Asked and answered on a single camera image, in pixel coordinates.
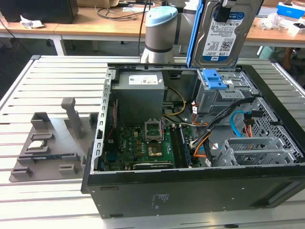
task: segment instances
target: yellow wire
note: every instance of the yellow wire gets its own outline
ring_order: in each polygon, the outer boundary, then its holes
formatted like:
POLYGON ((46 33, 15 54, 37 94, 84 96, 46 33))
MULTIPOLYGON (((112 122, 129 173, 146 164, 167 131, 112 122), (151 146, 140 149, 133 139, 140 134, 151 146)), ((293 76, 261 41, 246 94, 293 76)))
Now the yellow wire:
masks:
POLYGON ((176 92, 180 96, 180 98, 183 100, 183 107, 182 107, 181 111, 178 111, 178 112, 172 113, 172 114, 163 114, 162 116, 175 116, 175 115, 178 115, 178 114, 182 113, 185 110, 186 101, 184 100, 182 95, 178 91, 176 91, 176 89, 173 89, 172 87, 168 87, 168 88, 172 89, 174 92, 176 92))

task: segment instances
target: metal slotted table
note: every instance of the metal slotted table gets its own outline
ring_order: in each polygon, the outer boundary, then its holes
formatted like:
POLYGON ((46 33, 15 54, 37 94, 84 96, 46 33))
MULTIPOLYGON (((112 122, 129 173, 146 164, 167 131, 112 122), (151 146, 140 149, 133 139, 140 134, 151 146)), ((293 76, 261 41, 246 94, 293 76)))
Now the metal slotted table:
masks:
MULTIPOLYGON (((168 229, 223 228, 225 224, 256 229, 305 228, 305 191, 273 209, 102 220, 91 196, 80 192, 81 179, 9 182, 34 112, 65 117, 63 97, 75 97, 80 116, 97 112, 107 63, 138 61, 133 57, 90 56, 42 56, 29 61, 0 102, 0 228, 83 229, 91 225, 100 229, 168 229)), ((184 63, 185 59, 176 61, 184 63)), ((239 63, 253 65, 305 129, 303 89, 278 64, 259 59, 240 59, 239 63)))

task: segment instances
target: hard drive label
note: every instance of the hard drive label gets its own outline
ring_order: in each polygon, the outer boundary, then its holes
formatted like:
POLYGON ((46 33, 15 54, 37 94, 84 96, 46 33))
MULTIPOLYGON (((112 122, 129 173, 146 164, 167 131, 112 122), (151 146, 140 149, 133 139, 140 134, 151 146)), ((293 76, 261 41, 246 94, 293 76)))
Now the hard drive label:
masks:
POLYGON ((235 29, 241 25, 243 19, 243 12, 231 12, 227 22, 216 22, 212 18, 203 50, 204 60, 223 61, 230 55, 236 39, 235 29))

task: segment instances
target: table leg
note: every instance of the table leg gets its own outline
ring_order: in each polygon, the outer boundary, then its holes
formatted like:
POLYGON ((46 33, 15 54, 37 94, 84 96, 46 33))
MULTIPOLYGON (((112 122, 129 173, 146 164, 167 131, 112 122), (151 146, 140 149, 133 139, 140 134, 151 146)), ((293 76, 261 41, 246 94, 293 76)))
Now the table leg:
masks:
POLYGON ((0 42, 3 43, 8 49, 11 49, 13 47, 9 38, 0 38, 0 42))
POLYGON ((61 37, 60 36, 55 36, 55 37, 52 38, 52 40, 54 42, 54 46, 55 46, 57 55, 59 55, 59 56, 67 55, 65 45, 64 45, 63 40, 61 39, 61 37))
POLYGON ((257 54, 256 54, 257 56, 260 56, 262 54, 263 48, 264 48, 264 46, 259 47, 257 54))
POLYGON ((97 41, 92 41, 92 48, 93 48, 93 51, 98 51, 99 50, 99 46, 98 46, 97 41))

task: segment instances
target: label sticker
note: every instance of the label sticker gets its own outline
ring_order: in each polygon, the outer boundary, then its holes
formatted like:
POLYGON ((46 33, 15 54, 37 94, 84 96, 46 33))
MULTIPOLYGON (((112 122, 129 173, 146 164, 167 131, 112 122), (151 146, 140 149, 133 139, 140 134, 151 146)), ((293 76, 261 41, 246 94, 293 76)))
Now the label sticker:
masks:
POLYGON ((129 76, 130 85, 157 85, 157 75, 131 75, 129 76))
POLYGON ((197 106, 193 106, 193 114, 197 114, 197 106))
POLYGON ((35 159, 35 160, 46 160, 47 158, 45 156, 38 156, 38 157, 34 157, 33 159, 35 159))
POLYGON ((218 143, 213 143, 211 149, 219 149, 219 148, 218 148, 218 143))
POLYGON ((208 158, 205 159, 205 164, 208 166, 208 167, 211 167, 212 163, 210 162, 210 160, 208 158))
POLYGON ((225 84, 233 84, 232 80, 223 80, 223 83, 225 83, 225 84))
POLYGON ((203 49, 203 59, 225 60, 230 55, 236 39, 235 29, 243 20, 243 12, 231 12, 227 22, 216 22, 213 17, 203 49))
POLYGON ((169 197, 170 197, 170 194, 153 195, 152 200, 151 200, 151 208, 159 209, 161 207, 161 205, 164 205, 165 202, 168 201, 169 197))

